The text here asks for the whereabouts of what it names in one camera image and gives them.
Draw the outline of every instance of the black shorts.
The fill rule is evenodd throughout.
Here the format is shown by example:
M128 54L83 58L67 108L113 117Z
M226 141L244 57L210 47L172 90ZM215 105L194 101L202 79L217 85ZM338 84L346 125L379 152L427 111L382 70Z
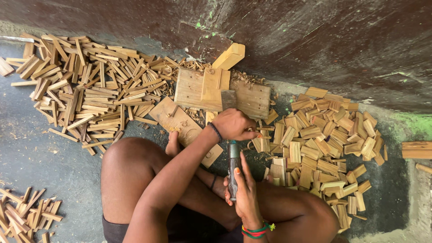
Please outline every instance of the black shorts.
M128 224L112 224L102 215L104 236L108 243L121 243ZM213 219L180 205L175 205L166 222L169 243L243 243L241 224L231 232Z

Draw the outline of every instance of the green paint stain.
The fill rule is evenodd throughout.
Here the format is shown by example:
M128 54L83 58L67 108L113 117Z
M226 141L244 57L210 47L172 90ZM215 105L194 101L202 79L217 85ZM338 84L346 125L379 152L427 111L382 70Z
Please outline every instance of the green paint stain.
M432 140L432 115L413 114L407 112L398 112L390 118L395 119L394 127L389 127L393 131L397 141L430 141ZM411 131L411 136L403 132L403 128Z

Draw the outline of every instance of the gray floor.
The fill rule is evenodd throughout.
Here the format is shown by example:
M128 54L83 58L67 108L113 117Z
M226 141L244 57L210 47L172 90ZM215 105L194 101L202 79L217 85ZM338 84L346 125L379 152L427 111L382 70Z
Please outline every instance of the gray floor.
M0 42L3 58L21 58L22 51L22 46ZM3 91L0 95L0 180L5 182L3 187L15 189L16 194L23 194L28 186L39 190L46 188L45 198L56 195L57 199L63 200L59 214L65 218L56 223L57 228L52 228L51 231L56 233L52 242L104 241L100 220L101 159L98 154L90 156L80 143L43 133L53 126L33 108L34 102L29 98L33 86L10 86L19 81L22 80L16 74L6 78L0 76ZM287 114L292 94L305 91L289 83L272 82L272 85L280 94L274 107L280 115ZM359 181L369 179L373 187L364 194L367 210L359 215L368 220L354 218L351 229L344 235L352 242L387 242L388 239L430 242L430 176L414 171L413 162L401 158L400 142L410 139L410 131L403 130L403 122L395 119L393 112L368 105L361 105L360 109L367 109L377 118L377 128L388 146L389 161L382 166L377 166L374 161L364 162L368 171ZM167 143L168 135L159 133L163 130L160 125L144 130L138 124L130 122L125 137L145 137L160 146ZM221 176L227 174L225 155L226 152L209 168L211 172ZM246 151L245 155L255 179L261 180L270 161L257 160L260 155L253 151ZM354 155L344 158L348 160L347 169L363 163Z

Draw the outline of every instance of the wristband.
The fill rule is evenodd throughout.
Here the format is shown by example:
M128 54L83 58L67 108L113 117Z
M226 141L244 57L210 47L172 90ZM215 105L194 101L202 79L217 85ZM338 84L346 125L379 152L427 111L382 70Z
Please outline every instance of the wristband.
M257 230L248 230L242 225L241 226L241 233L243 235L248 236L249 238L252 238L252 239L260 239L266 233L267 227L270 229L270 231L273 231L276 228L276 226L274 224L269 225L267 222L264 222L264 227L262 227L261 229L257 229Z
M211 123L211 122L208 122L207 125L210 125L210 127L213 128L213 130L215 130L217 136L219 137L219 143L221 144L223 139L222 139L222 136L220 135L219 131L215 127L215 125L213 125L213 123Z

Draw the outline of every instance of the brown wall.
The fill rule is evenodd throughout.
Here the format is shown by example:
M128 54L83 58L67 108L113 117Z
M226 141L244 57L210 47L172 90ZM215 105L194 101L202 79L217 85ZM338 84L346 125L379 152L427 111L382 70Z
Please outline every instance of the brown wall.
M242 43L248 74L420 113L432 111L431 13L430 0L0 0L0 20L146 54L212 62Z

